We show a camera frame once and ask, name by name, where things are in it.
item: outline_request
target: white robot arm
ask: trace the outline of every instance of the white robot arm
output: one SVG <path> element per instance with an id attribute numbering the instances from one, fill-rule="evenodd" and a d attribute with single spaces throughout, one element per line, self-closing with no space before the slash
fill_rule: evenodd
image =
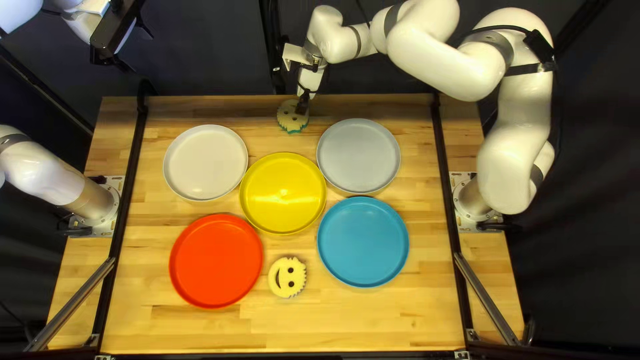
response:
<path id="1" fill-rule="evenodd" d="M 0 0 L 0 38 L 33 18 L 42 8 L 43 0 Z M 47 4 L 60 9 L 60 17 L 85 43 L 90 44 L 93 32 L 109 8 L 110 0 L 47 0 Z M 122 48 L 136 24 L 134 19 L 116 49 Z"/>
<path id="2" fill-rule="evenodd" d="M 553 147 L 547 142 L 553 73 L 541 64 L 539 72 L 505 74 L 509 67 L 541 62 L 524 42 L 523 31 L 538 30 L 549 47 L 551 36 L 533 13 L 504 8 L 487 15 L 474 29 L 520 30 L 472 31 L 456 49 L 445 42 L 459 16 L 456 0 L 407 0 L 379 11 L 371 28 L 367 24 L 343 27 L 340 12 L 322 5 L 312 14 L 303 48 L 286 44 L 283 59 L 287 68 L 291 60 L 304 64 L 298 76 L 298 96 L 308 93 L 309 98 L 315 95 L 328 63 L 376 52 L 387 54 L 400 69 L 462 101 L 478 101 L 502 82 L 498 119 L 477 156 L 478 186 L 470 189 L 479 189 L 485 208 L 519 213 L 531 203 L 554 159 Z"/>
<path id="3" fill-rule="evenodd" d="M 117 198 L 18 129 L 0 125 L 0 187 L 25 193 L 100 223 L 111 220 Z"/>

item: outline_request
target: yellow plate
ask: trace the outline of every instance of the yellow plate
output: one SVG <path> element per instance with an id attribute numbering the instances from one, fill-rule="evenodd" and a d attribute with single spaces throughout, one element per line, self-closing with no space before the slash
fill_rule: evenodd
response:
<path id="1" fill-rule="evenodd" d="M 256 161 L 240 183 L 240 205 L 253 226 L 293 234 L 313 224 L 326 202 L 326 183 L 316 164 L 291 152 Z"/>

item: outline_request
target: blue plate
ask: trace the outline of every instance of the blue plate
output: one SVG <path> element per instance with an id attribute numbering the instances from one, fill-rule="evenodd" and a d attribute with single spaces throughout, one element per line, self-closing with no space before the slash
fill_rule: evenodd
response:
<path id="1" fill-rule="evenodd" d="M 409 234 L 402 218 L 372 197 L 350 197 L 329 209 L 317 242 L 327 270 L 357 288 L 391 281 L 409 255 Z"/>

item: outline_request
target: plate rim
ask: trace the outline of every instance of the plate rim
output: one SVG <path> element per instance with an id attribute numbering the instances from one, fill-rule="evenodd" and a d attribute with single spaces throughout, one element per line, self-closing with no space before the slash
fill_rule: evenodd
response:
<path id="1" fill-rule="evenodd" d="M 246 192 L 246 186 L 243 186 L 245 184 L 245 179 L 247 179 L 249 176 L 251 176 L 250 172 L 252 171 L 252 168 L 260 163 L 260 162 L 267 162 L 268 158 L 277 158 L 277 157 L 282 157 L 281 159 L 286 159 L 286 157 L 288 158 L 297 158 L 299 160 L 302 160 L 302 162 L 307 162 L 308 165 L 313 165 L 313 167 L 315 168 L 315 170 L 318 172 L 318 174 L 320 175 L 320 178 L 323 181 L 323 185 L 322 188 L 322 206 L 318 209 L 317 214 L 314 216 L 314 218 L 306 225 L 304 225 L 303 227 L 300 227 L 298 229 L 295 229 L 293 231 L 274 231 L 272 229 L 267 229 L 264 226 L 259 225 L 257 222 L 254 221 L 254 219 L 252 219 L 252 217 L 249 215 L 249 211 L 247 211 L 247 206 L 246 206 L 246 201 L 244 200 L 244 193 Z M 300 231 L 303 231 L 305 229 L 307 229 L 308 227 L 310 227 L 311 225 L 313 225 L 314 222 L 316 222 L 316 220 L 318 218 L 320 218 L 320 216 L 322 216 L 324 209 L 326 207 L 326 179 L 324 178 L 324 175 L 322 174 L 322 172 L 320 171 L 320 169 L 318 168 L 318 166 L 311 161 L 310 159 L 308 159 L 306 156 L 297 154 L 295 152 L 289 152 L 289 151 L 282 151 L 282 152 L 273 152 L 271 154 L 265 155 L 261 158 L 259 158 L 255 163 L 253 163 L 249 169 L 247 169 L 247 171 L 244 173 L 244 176 L 242 178 L 242 181 L 240 182 L 240 189 L 239 189 L 239 200 L 240 200 L 240 208 L 243 211 L 244 217 L 247 219 L 247 221 L 249 221 L 249 223 L 251 225 L 253 225 L 254 227 L 260 229 L 261 231 L 264 231 L 265 233 L 269 233 L 269 234 L 274 234 L 274 235 L 292 235 L 292 234 L 296 234 L 299 233 Z"/>
<path id="2" fill-rule="evenodd" d="M 231 135 L 234 135 L 238 140 L 240 140 L 240 143 L 243 146 L 244 149 L 244 170 L 242 172 L 242 176 L 240 177 L 240 180 L 238 180 L 238 182 L 231 188 L 229 189 L 227 192 L 215 196 L 215 197 L 211 197 L 211 198 L 206 198 L 206 199 L 196 199 L 196 198 L 192 198 L 192 197 L 188 197 L 186 196 L 186 194 L 180 193 L 179 191 L 177 191 L 170 183 L 168 180 L 168 176 L 167 176 L 167 171 L 168 171 L 168 155 L 170 153 L 170 151 L 172 150 L 172 148 L 178 146 L 178 144 L 184 142 L 187 137 L 193 135 L 194 133 L 197 133 L 199 131 L 204 130 L 204 128 L 209 128 L 209 129 L 217 129 L 218 131 L 222 131 L 224 133 L 229 133 Z M 164 157 L 163 157 L 163 161 L 162 161 L 162 173 L 163 173 L 163 178 L 164 178 L 164 183 L 169 186 L 169 189 L 171 189 L 171 191 L 178 195 L 179 197 L 186 199 L 186 200 L 190 200 L 190 201 L 197 201 L 197 202 L 204 202 L 204 201 L 211 201 L 211 200 L 216 200 L 219 199 L 225 195 L 228 195 L 230 192 L 234 191 L 234 189 L 238 186 L 238 184 L 240 184 L 240 182 L 242 181 L 244 175 L 246 174 L 246 171 L 249 167 L 249 152 L 246 148 L 246 144 L 244 143 L 244 140 L 240 137 L 240 135 L 238 135 L 238 133 L 236 133 L 235 131 L 233 131 L 232 129 L 230 129 L 229 127 L 226 126 L 222 126 L 222 125 L 217 125 L 217 124 L 202 124 L 202 125 L 197 125 L 194 127 L 191 127 L 189 129 L 186 129 L 185 131 L 181 132 L 180 135 L 176 136 L 173 141 L 171 142 L 171 144 L 169 144 L 169 146 L 166 148 L 166 151 L 164 152 Z"/>
<path id="3" fill-rule="evenodd" d="M 392 275 L 385 277 L 382 281 L 377 281 L 377 282 L 374 282 L 372 284 L 363 285 L 363 284 L 359 284 L 357 282 L 349 281 L 349 280 L 347 280 L 347 279 L 345 279 L 345 278 L 343 278 L 341 276 L 338 276 L 336 274 L 336 271 L 333 271 L 332 268 L 327 265 L 326 261 L 324 260 L 323 252 L 320 250 L 320 230 L 322 229 L 323 222 L 326 219 L 326 216 L 329 215 L 330 211 L 333 210 L 334 208 L 336 208 L 341 202 L 344 202 L 344 201 L 347 201 L 347 200 L 350 200 L 350 199 L 358 199 L 358 200 L 370 199 L 370 200 L 366 200 L 366 201 L 367 202 L 374 201 L 374 203 L 382 204 L 384 207 L 390 209 L 393 212 L 395 217 L 397 217 L 397 220 L 399 220 L 399 223 L 402 224 L 402 226 L 404 228 L 404 233 L 405 233 L 406 236 L 403 239 L 403 243 L 406 246 L 405 246 L 405 249 L 403 251 L 403 253 L 404 253 L 403 254 L 403 259 L 400 262 L 400 264 L 398 264 L 397 268 L 394 269 L 394 271 L 391 273 Z M 400 275 L 400 273 L 402 272 L 402 269 L 406 265 L 407 259 L 409 258 L 410 247 L 411 247 L 411 243 L 410 243 L 410 239 L 409 239 L 409 230 L 407 230 L 406 224 L 404 223 L 404 220 L 402 219 L 400 214 L 394 208 L 392 208 L 391 205 L 387 204 L 386 202 L 384 202 L 382 200 L 378 200 L 378 199 L 376 199 L 374 197 L 369 197 L 369 196 L 353 196 L 353 197 L 348 197 L 348 198 L 346 198 L 344 200 L 338 201 L 338 203 L 333 205 L 324 214 L 322 221 L 320 221 L 320 225 L 318 226 L 318 231 L 317 231 L 317 234 L 316 234 L 316 249 L 318 251 L 318 256 L 320 257 L 320 261 L 324 265 L 324 268 L 327 269 L 327 271 L 329 271 L 329 274 L 331 274 L 334 278 L 338 279 L 343 284 L 352 286 L 354 288 L 360 288 L 360 289 L 377 288 L 379 286 L 383 286 L 384 284 L 389 283 L 391 280 L 395 279 L 398 275 Z"/>
<path id="4" fill-rule="evenodd" d="M 252 280 L 251 285 L 249 285 L 249 287 L 247 288 L 247 290 L 245 290 L 244 292 L 242 292 L 242 294 L 240 294 L 238 297 L 234 298 L 232 301 L 230 302 L 226 302 L 224 304 L 206 304 L 203 302 L 199 302 L 196 301 L 193 297 L 187 296 L 187 291 L 184 290 L 184 288 L 182 286 L 179 286 L 180 282 L 176 279 L 177 275 L 176 275 L 176 270 L 175 270 L 175 258 L 177 256 L 177 251 L 179 248 L 179 245 L 181 245 L 182 243 L 184 243 L 186 236 L 187 236 L 187 232 L 190 234 L 193 231 L 195 231 L 196 229 L 199 229 L 200 227 L 209 224 L 211 222 L 226 222 L 226 223 L 233 223 L 236 225 L 240 225 L 241 227 L 245 228 L 245 230 L 248 230 L 247 232 L 251 231 L 253 232 L 252 236 L 253 238 L 255 238 L 257 241 L 257 244 L 260 248 L 260 264 L 258 266 L 258 271 L 256 272 L 256 276 L 255 278 Z M 173 286 L 173 289 L 175 290 L 176 293 L 178 293 L 178 295 L 180 296 L 180 298 L 184 301 L 186 301 L 187 303 L 202 308 L 202 309 L 221 309 L 223 307 L 227 307 L 230 305 L 235 304 L 236 302 L 239 302 L 240 300 L 242 300 L 249 292 L 251 292 L 251 290 L 253 289 L 253 287 L 255 286 L 255 284 L 257 283 L 258 279 L 260 278 L 260 274 L 262 272 L 262 267 L 264 266 L 264 245 L 262 244 L 262 239 L 260 239 L 260 236 L 255 232 L 255 229 L 251 227 L 251 225 L 247 224 L 247 222 L 245 222 L 242 218 L 237 217 L 235 215 L 229 215 L 229 214 L 212 214 L 212 215 L 207 215 L 205 217 L 201 217 L 196 219 L 194 222 L 190 223 L 184 230 L 182 230 L 182 232 L 180 233 L 180 235 L 178 235 L 178 238 L 175 240 L 175 242 L 173 243 L 173 246 L 171 247 L 171 252 L 169 255 L 169 262 L 168 262 L 168 270 L 169 270 L 169 278 L 171 280 L 171 284 Z"/>
<path id="5" fill-rule="evenodd" d="M 375 188 L 374 190 L 370 190 L 370 191 L 366 191 L 366 192 L 354 192 L 354 191 L 348 190 L 348 189 L 346 189 L 346 188 L 343 188 L 343 187 L 341 187 L 341 186 L 338 186 L 338 185 L 337 185 L 337 184 L 335 184 L 333 181 L 331 181 L 331 179 L 329 179 L 329 177 L 324 173 L 323 166 L 321 165 L 321 162 L 320 162 L 320 146 L 321 146 L 321 144 L 322 144 L 323 140 L 326 140 L 326 138 L 325 138 L 325 137 L 330 135 L 330 134 L 328 134 L 328 133 L 331 131 L 331 128 L 333 128 L 334 126 L 338 126 L 339 124 L 340 124 L 340 125 L 339 125 L 340 127 L 344 127 L 344 126 L 348 125 L 347 123 L 344 123 L 344 122 L 355 122 L 355 120 L 364 120 L 364 122 L 365 122 L 365 123 L 370 124 L 372 127 L 376 128 L 377 130 L 381 131 L 382 133 L 385 133 L 385 132 L 386 132 L 386 133 L 385 133 L 385 135 L 387 135 L 387 134 L 388 134 L 388 135 L 389 135 L 389 137 L 390 137 L 391 139 L 393 139 L 393 141 L 394 141 L 394 148 L 395 148 L 395 150 L 396 150 L 396 154 L 397 154 L 397 165 L 396 165 L 396 170 L 395 170 L 395 171 L 394 171 L 394 173 L 393 173 L 393 176 L 392 176 L 392 177 L 391 177 L 391 178 L 390 178 L 390 179 L 389 179 L 389 180 L 388 180 L 384 185 L 379 186 L 379 187 Z M 352 194 L 355 194 L 355 195 L 367 195 L 367 194 L 370 194 L 370 193 L 378 192 L 378 191 L 380 191 L 380 190 L 382 190 L 382 189 L 386 188 L 387 186 L 389 186 L 389 184 L 390 184 L 391 182 L 393 182 L 393 180 L 394 180 L 394 179 L 396 178 L 396 176 L 398 175 L 398 172 L 400 171 L 400 166 L 401 166 L 401 164 L 402 164 L 402 152 L 401 152 L 401 150 L 400 150 L 400 144 L 398 143 L 398 141 L 397 141 L 396 137 L 395 137 L 395 136 L 391 133 L 391 131 L 389 131 L 389 129 L 387 129 L 384 125 L 382 125 L 382 124 L 380 124 L 380 123 L 378 123 L 378 122 L 376 122 L 376 121 L 370 120 L 370 119 L 365 119 L 365 118 L 355 117 L 355 118 L 351 118 L 351 119 L 344 119 L 344 120 L 340 120 L 340 121 L 338 121 L 338 122 L 334 123 L 333 125 L 331 125 L 329 128 L 327 128 L 327 130 L 325 130 L 325 131 L 324 131 L 324 133 L 320 136 L 320 139 L 318 140 L 318 144 L 317 144 L 317 146 L 316 146 L 316 161 L 317 161 L 317 163 L 318 163 L 318 165 L 317 165 L 317 166 L 318 166 L 318 168 L 320 169 L 320 172 L 322 173 L 322 175 L 324 176 L 324 178 L 325 178 L 325 179 L 326 179 L 326 180 L 327 180 L 331 185 L 334 185 L 336 188 L 338 188 L 338 189 L 340 189 L 340 190 L 342 190 L 342 191 L 344 191 L 344 192 L 352 193 Z"/>

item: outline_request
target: butcher block tabletop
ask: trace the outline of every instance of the butcher block tabletop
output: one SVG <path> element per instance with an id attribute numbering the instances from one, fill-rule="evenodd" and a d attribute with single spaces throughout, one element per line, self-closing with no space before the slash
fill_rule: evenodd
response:
<path id="1" fill-rule="evenodd" d="M 465 346 L 447 234 L 429 94 L 318 95 L 310 122 L 287 134 L 276 122 L 285 95 L 151 97 L 131 209 L 101 351 L 109 354 L 360 352 L 454 350 Z M 441 98 L 450 171 L 474 171 L 483 134 L 475 104 Z M 397 177 L 375 195 L 404 220 L 410 251 L 402 272 L 372 289 L 347 286 L 323 266 L 316 247 L 320 223 L 293 235 L 258 230 L 262 272 L 253 289 L 223 309 L 189 305 L 173 289 L 169 254 L 183 229 L 198 218 L 231 213 L 244 218 L 238 188 L 222 198 L 193 202 L 163 178 L 173 139 L 202 124 L 219 124 L 245 142 L 249 165 L 274 152 L 316 161 L 322 133 L 337 121 L 371 119 L 385 126 L 401 150 Z M 85 174 L 124 175 L 136 121 L 133 97 L 105 97 Z M 324 211 L 344 195 L 328 184 Z M 502 233 L 461 234 L 463 254 L 517 335 L 524 323 Z M 109 238 L 69 239 L 49 313 L 51 319 L 106 259 Z M 307 285 L 292 299 L 269 290 L 267 274 L 282 256 L 307 265 Z M 91 333 L 99 287 L 50 342 L 77 347 Z M 487 340 L 497 331 L 470 292 L 474 328 Z"/>

